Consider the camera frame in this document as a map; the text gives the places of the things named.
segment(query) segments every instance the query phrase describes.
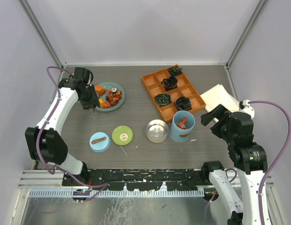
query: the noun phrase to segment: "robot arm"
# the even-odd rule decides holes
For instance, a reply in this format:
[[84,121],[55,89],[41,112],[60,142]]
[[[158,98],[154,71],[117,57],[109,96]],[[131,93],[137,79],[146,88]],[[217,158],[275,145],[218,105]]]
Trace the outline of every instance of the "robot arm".
[[[202,166],[204,179],[215,186],[229,216],[229,225],[259,225],[258,188],[267,171],[267,157],[264,149],[253,142],[254,111],[248,101],[241,102],[241,111],[230,112],[223,105],[201,116],[201,123],[206,126],[213,119],[219,121],[210,129],[228,144],[229,157],[237,168],[242,188],[243,203],[229,184],[220,162],[206,162]],[[265,187],[261,193],[265,224],[270,225]]]
[[[78,100],[80,100],[83,109],[99,106],[94,86],[88,85],[92,79],[93,75],[89,70],[76,67],[72,77],[64,78],[59,82],[61,98],[57,108],[42,131],[39,143],[41,155],[48,164],[59,165],[60,168],[71,174],[79,175],[83,180],[86,180],[88,177],[88,174],[86,174],[87,166],[68,153],[67,145],[61,138],[61,131],[68,113]],[[52,113],[57,100],[58,95],[36,127],[29,127],[25,132],[30,156],[33,160],[39,160],[36,149],[38,132],[48,118],[48,115]]]

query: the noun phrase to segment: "white wall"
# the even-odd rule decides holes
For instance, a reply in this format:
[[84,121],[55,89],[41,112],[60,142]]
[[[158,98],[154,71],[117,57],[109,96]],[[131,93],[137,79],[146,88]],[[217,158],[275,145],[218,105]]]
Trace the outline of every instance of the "white wall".
[[[291,117],[291,0],[268,2],[231,69],[241,99],[274,101]],[[285,141],[286,118],[272,106],[253,107],[255,140],[270,165]],[[291,141],[271,175],[291,225]]]
[[24,132],[49,107],[49,65],[54,61],[19,2],[0,0],[0,225],[8,224],[22,171],[32,166]]
[[28,2],[69,65],[217,64],[228,61],[259,0]]

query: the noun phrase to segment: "plate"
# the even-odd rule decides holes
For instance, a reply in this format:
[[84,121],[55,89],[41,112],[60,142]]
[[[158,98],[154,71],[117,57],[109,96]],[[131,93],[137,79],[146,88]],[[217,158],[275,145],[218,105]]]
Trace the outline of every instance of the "plate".
[[115,144],[126,145],[129,144],[133,139],[133,131],[130,127],[119,126],[112,132],[112,140]]
[[[95,107],[95,110],[97,110],[99,112],[110,112],[110,111],[113,111],[115,109],[118,109],[125,101],[125,91],[123,90],[121,85],[114,83],[114,82],[103,82],[103,83],[98,84],[98,86],[101,86],[102,88],[108,89],[108,90],[111,90],[112,88],[117,88],[117,90],[120,90],[122,92],[122,99],[120,99],[119,102],[112,107],[109,107],[109,108]],[[105,93],[102,96],[100,96],[100,98],[104,102],[106,102],[106,95],[107,94]]]

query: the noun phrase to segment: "metal tin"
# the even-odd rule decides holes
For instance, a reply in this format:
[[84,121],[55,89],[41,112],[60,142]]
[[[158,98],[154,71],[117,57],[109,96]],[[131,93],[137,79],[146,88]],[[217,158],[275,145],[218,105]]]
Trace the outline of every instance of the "metal tin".
[[162,120],[152,120],[146,126],[146,136],[151,142],[161,143],[168,136],[168,125]]

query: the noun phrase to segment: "gray table surface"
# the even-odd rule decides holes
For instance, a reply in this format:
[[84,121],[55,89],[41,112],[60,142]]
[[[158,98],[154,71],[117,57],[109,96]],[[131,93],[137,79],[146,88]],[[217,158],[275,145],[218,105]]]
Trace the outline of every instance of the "gray table surface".
[[[155,144],[147,139],[146,125],[161,118],[141,82],[141,76],[166,67],[86,67],[94,74],[93,84],[116,82],[124,88],[126,98],[119,109],[94,114],[83,110],[77,102],[61,134],[69,153],[87,163],[88,168],[200,168],[203,162],[214,160],[231,167],[233,163],[225,141],[214,136],[209,129],[213,122],[207,127],[200,123],[200,116],[206,113],[205,110],[193,114],[196,125],[187,141],[174,142],[168,136],[164,142]],[[74,67],[67,69],[73,72]],[[223,66],[183,66],[183,70],[200,94],[217,84],[222,84],[231,93]],[[89,139],[94,133],[105,132],[111,137],[112,131],[119,125],[132,129],[131,143],[122,149],[111,140],[106,151],[96,153],[91,150]]]

